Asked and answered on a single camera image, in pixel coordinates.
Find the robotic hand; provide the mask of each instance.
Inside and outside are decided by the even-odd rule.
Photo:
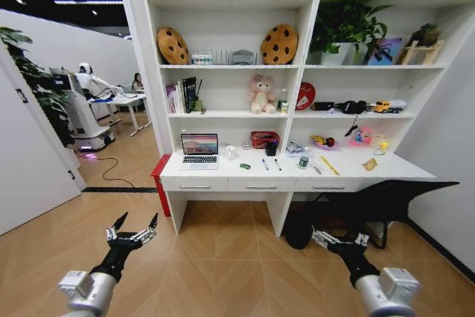
[[[341,241],[313,227],[312,239],[343,259],[370,317],[415,316],[410,302],[419,282],[406,269],[385,267],[380,273],[364,257],[368,235],[359,233],[354,241]]]
[[[105,230],[110,247],[100,265],[91,273],[70,271],[59,282],[59,288],[69,296],[68,306],[74,312],[63,317],[103,317],[107,314],[112,292],[122,277],[128,255],[147,244],[156,234],[158,214],[148,228],[140,232],[117,232],[123,225],[128,212],[116,220],[111,228]]]

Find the person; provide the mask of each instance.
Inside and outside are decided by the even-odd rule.
[[[134,74],[134,81],[132,82],[132,90],[140,91],[142,89],[143,89],[142,77],[140,76],[140,73],[136,73]]]
[[[87,62],[79,63],[79,73],[76,73],[76,78],[84,91],[86,99],[100,96],[101,94],[104,94],[107,89],[109,89],[113,94],[123,92],[121,87],[109,85],[105,80],[96,76],[92,71],[91,65]]]

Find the laptop screen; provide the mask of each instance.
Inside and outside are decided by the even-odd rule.
[[[217,134],[181,134],[185,155],[217,155]]]

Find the small can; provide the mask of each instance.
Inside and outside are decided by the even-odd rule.
[[[287,114],[287,109],[289,108],[289,103],[281,102],[280,111],[282,114]]]
[[[306,169],[308,164],[309,164],[309,158],[305,156],[302,156],[300,158],[300,161],[298,161],[298,167],[300,169]]]

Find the marker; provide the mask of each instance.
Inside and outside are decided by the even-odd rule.
[[[340,175],[340,173],[336,171],[336,169],[332,166],[331,163],[328,162],[328,160],[325,157],[320,156],[320,158],[329,167],[329,169],[333,171],[334,174],[336,174],[337,176]]]
[[[275,165],[277,165],[277,168],[279,169],[279,171],[282,171],[282,168],[279,165],[279,162],[277,161],[277,159],[274,159],[274,161],[275,161]]]

